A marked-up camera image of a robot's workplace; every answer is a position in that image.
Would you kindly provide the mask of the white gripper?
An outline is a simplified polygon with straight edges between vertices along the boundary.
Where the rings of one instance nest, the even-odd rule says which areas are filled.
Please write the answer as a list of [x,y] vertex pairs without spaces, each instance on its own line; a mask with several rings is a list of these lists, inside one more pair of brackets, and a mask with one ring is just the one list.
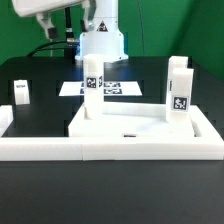
[[14,10],[20,17],[37,14],[36,19],[49,40],[58,37],[58,30],[53,25],[51,14],[48,12],[79,4],[84,9],[83,19],[81,20],[82,31],[91,31],[94,27],[93,19],[96,12],[96,0],[12,0]]

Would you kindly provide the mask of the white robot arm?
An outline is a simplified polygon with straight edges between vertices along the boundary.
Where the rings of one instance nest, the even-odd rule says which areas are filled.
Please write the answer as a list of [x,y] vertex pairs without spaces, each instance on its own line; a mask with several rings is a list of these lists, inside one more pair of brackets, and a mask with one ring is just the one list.
[[87,54],[101,54],[107,63],[128,59],[124,35],[118,28],[118,0],[12,0],[12,5],[20,17],[35,16],[47,39],[54,39],[57,34],[50,13],[81,5],[84,16],[75,59],[82,61]]

